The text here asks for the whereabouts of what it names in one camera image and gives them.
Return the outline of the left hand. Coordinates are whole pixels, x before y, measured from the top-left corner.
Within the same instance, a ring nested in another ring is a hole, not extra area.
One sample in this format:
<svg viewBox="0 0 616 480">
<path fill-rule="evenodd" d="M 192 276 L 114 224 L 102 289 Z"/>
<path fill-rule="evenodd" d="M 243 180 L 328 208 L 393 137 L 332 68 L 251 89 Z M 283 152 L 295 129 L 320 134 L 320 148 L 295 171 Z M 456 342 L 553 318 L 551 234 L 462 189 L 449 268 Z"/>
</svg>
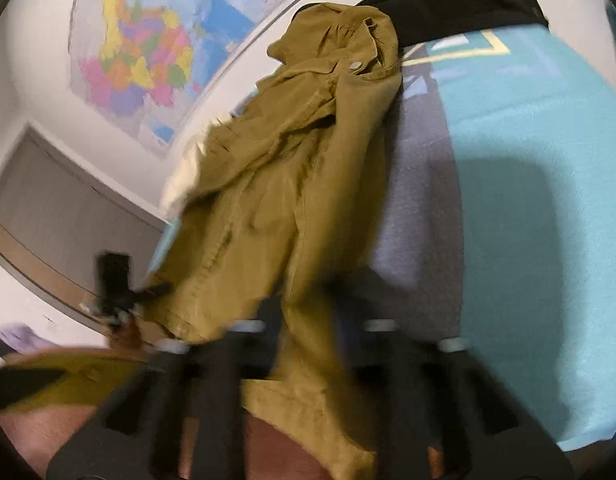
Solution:
<svg viewBox="0 0 616 480">
<path fill-rule="evenodd" d="M 124 358 L 141 359 L 148 354 L 137 318 L 132 313 L 116 330 L 110 331 L 107 343 L 111 352 Z"/>
</svg>

